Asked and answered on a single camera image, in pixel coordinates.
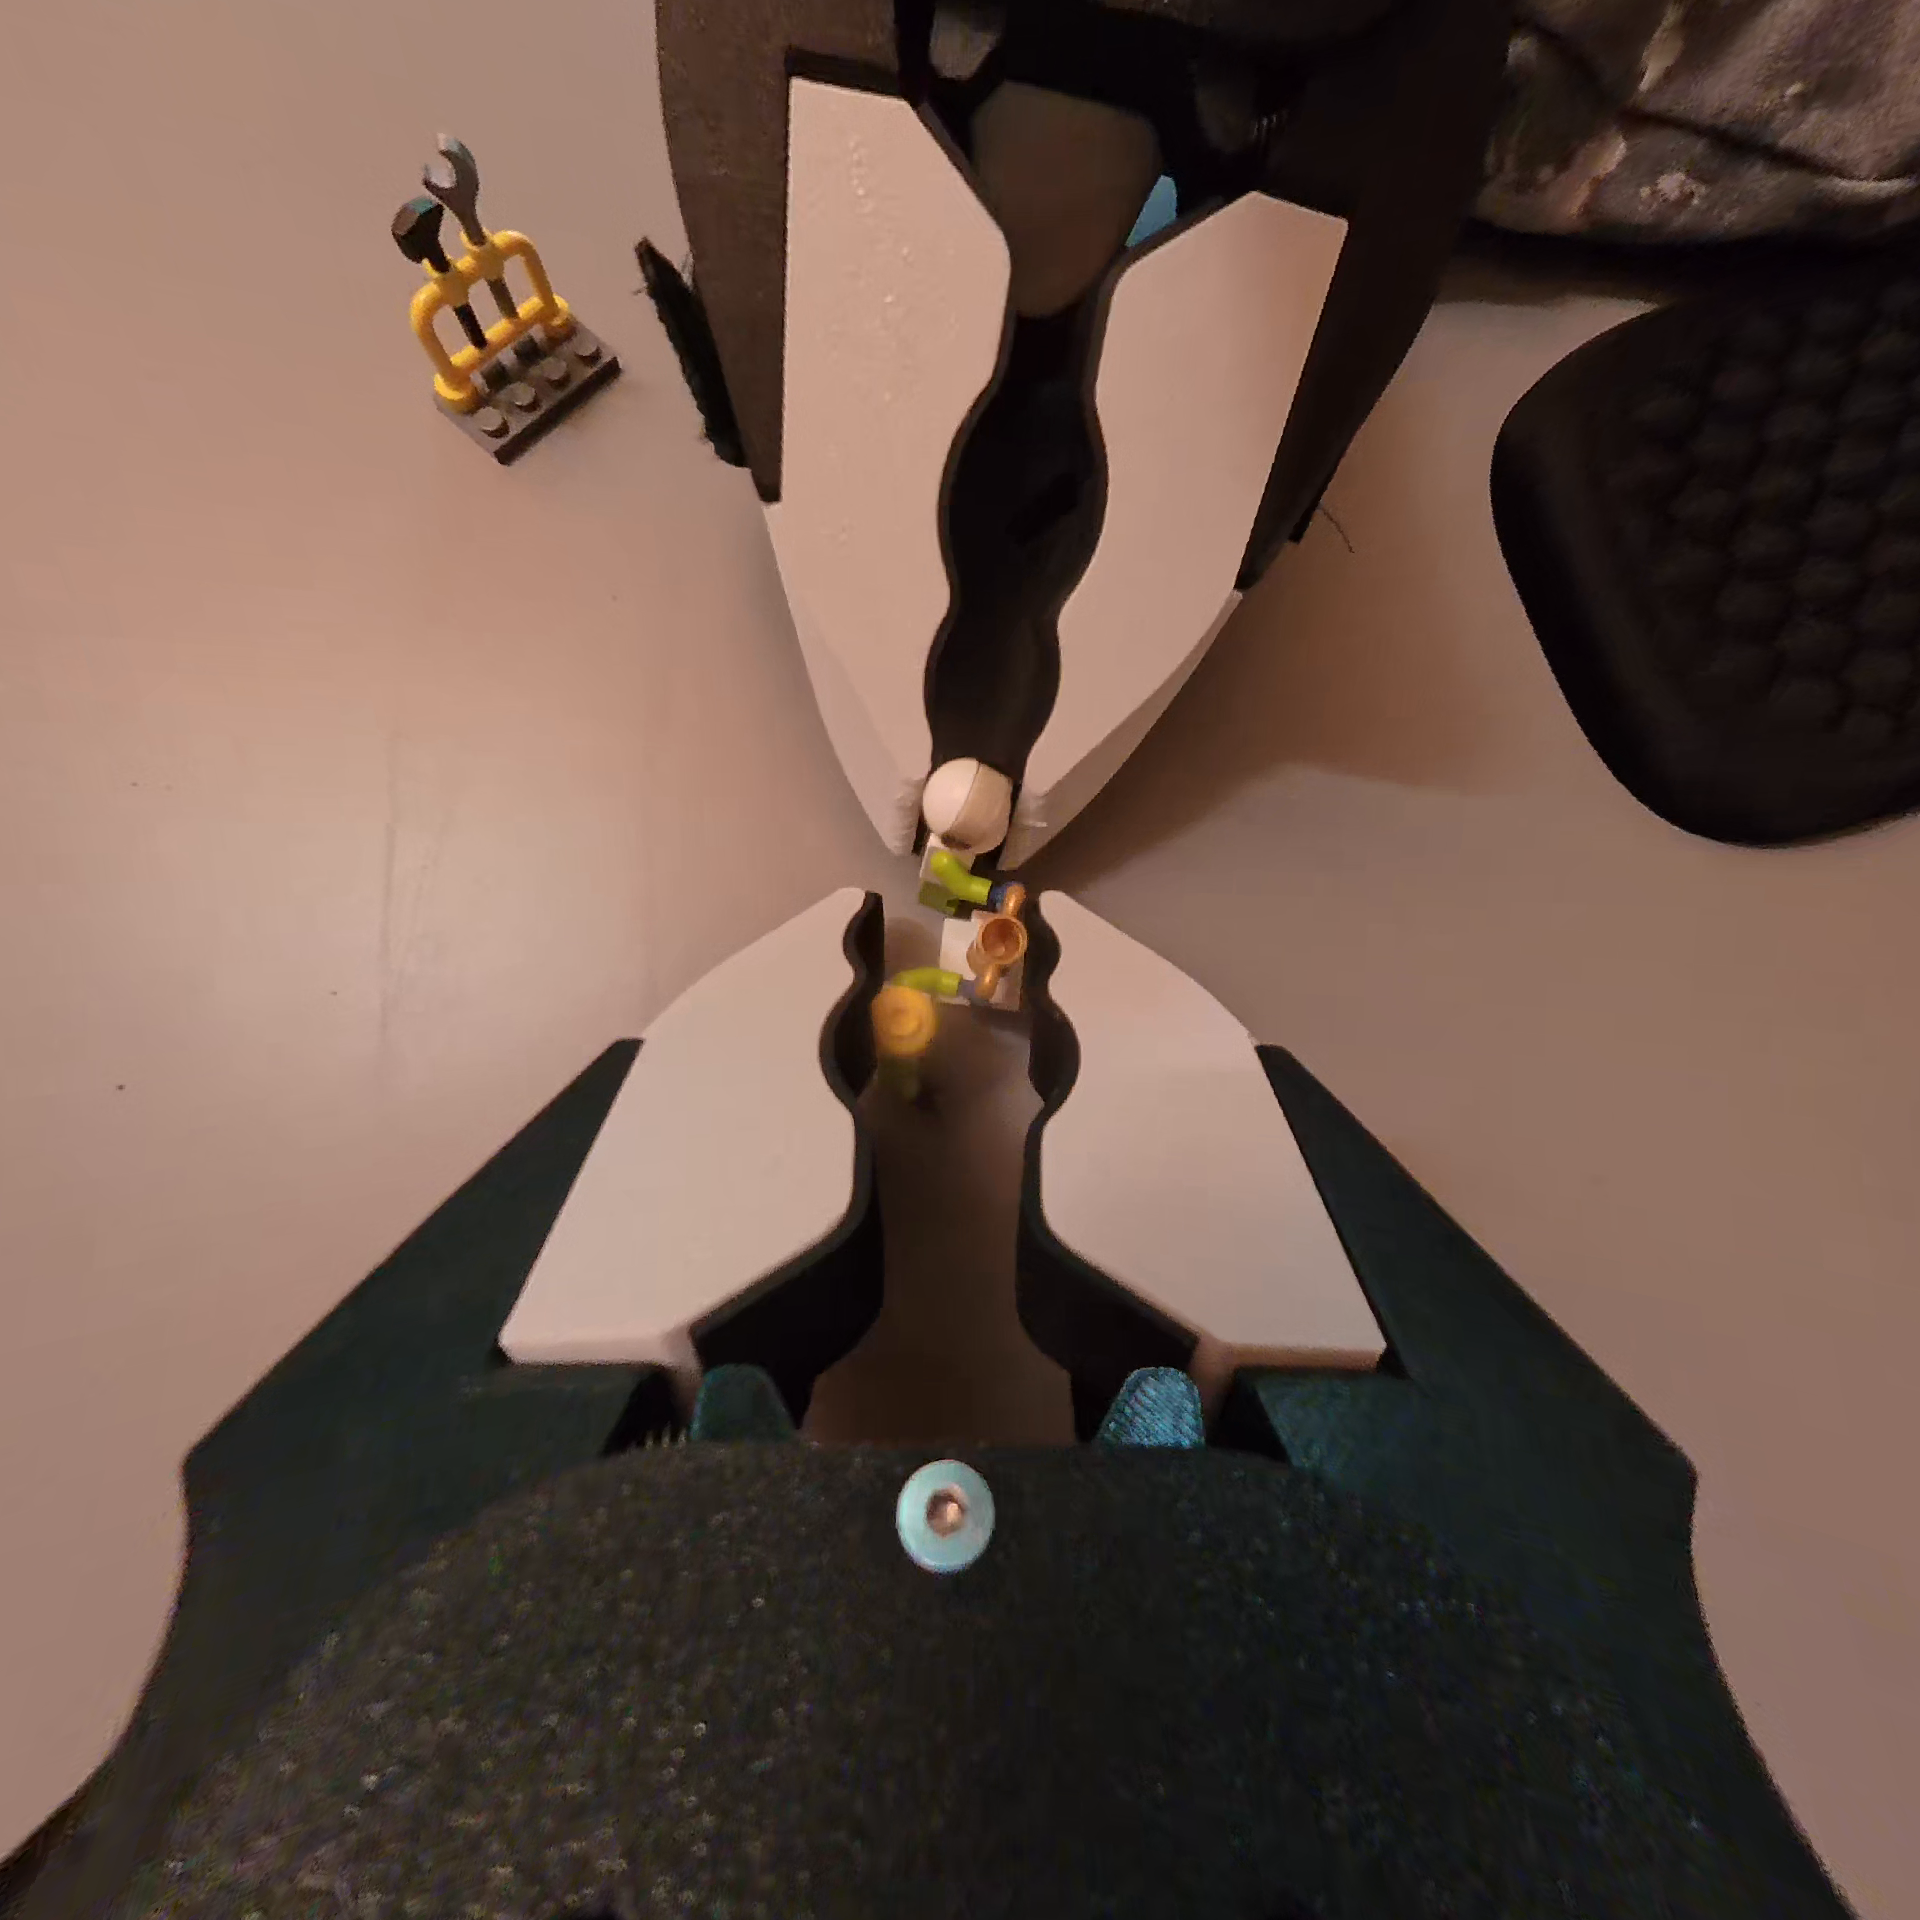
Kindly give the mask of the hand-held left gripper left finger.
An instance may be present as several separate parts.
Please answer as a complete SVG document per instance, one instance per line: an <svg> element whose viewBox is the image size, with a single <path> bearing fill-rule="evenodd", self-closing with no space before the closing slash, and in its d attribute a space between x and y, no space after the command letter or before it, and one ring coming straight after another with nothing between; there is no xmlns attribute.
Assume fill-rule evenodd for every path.
<svg viewBox="0 0 1920 1920"><path fill-rule="evenodd" d="M499 1329L524 1366L696 1377L855 1219L863 944L879 898L829 893L696 981L637 1055Z"/></svg>

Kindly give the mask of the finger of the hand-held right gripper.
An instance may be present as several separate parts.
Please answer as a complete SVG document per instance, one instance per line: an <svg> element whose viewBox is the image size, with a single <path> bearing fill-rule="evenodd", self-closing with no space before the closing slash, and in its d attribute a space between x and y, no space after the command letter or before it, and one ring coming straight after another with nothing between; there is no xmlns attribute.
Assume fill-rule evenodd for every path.
<svg viewBox="0 0 1920 1920"><path fill-rule="evenodd" d="M780 489L765 505L812 701L890 854L931 773L944 492L1006 333L1010 243L903 97L790 79Z"/></svg>
<svg viewBox="0 0 1920 1920"><path fill-rule="evenodd" d="M1345 240L1330 211L1235 198L1115 269L1089 369L1104 515L1059 614L1061 682L1024 765L1019 850L1088 811L1235 614Z"/></svg>

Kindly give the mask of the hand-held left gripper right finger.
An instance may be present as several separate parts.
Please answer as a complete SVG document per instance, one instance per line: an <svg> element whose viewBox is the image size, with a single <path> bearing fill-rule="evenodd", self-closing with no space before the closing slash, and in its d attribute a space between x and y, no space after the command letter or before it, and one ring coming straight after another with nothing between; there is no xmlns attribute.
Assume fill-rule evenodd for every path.
<svg viewBox="0 0 1920 1920"><path fill-rule="evenodd" d="M1383 1332L1243 1021L1068 896L1036 933L1036 1342L1077 1377L1373 1371Z"/></svg>

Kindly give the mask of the small tan lego piece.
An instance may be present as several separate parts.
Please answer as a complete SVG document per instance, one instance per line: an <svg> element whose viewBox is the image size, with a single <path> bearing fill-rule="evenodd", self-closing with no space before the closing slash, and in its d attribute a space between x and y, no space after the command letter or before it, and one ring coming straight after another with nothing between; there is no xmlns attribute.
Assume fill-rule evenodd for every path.
<svg viewBox="0 0 1920 1920"><path fill-rule="evenodd" d="M1023 1009L1023 970L1028 956L1028 893L1019 882L991 882L984 900L944 931L944 968L955 972L955 998L994 1015Z"/></svg>

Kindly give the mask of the green lego minifigure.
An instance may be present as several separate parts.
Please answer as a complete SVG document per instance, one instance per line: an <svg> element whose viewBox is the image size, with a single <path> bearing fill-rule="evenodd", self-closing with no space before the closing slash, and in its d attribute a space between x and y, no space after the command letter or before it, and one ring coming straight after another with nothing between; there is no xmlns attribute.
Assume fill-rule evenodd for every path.
<svg viewBox="0 0 1920 1920"><path fill-rule="evenodd" d="M921 882L918 898L944 917L977 911L1019 917L1024 889L1015 877L994 877L978 863L989 860L1010 828L1015 786L994 768L977 759L951 759L935 768L921 791Z"/></svg>

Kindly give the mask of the person's right forearm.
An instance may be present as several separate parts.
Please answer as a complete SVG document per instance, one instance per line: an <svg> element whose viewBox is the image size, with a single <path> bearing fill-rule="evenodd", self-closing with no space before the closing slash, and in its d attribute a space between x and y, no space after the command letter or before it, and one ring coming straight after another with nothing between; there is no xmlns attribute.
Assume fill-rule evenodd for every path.
<svg viewBox="0 0 1920 1920"><path fill-rule="evenodd" d="M1518 5L1474 219L1598 246L1915 227L1915 5Z"/></svg>

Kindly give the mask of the black mesh office chair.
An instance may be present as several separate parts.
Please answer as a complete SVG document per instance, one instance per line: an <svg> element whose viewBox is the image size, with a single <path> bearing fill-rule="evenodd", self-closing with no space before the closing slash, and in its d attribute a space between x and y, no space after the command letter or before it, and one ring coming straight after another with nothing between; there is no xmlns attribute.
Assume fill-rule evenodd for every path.
<svg viewBox="0 0 1920 1920"><path fill-rule="evenodd" d="M1502 561L1659 821L1801 846L1915 814L1915 256L1649 311L1502 421Z"/></svg>

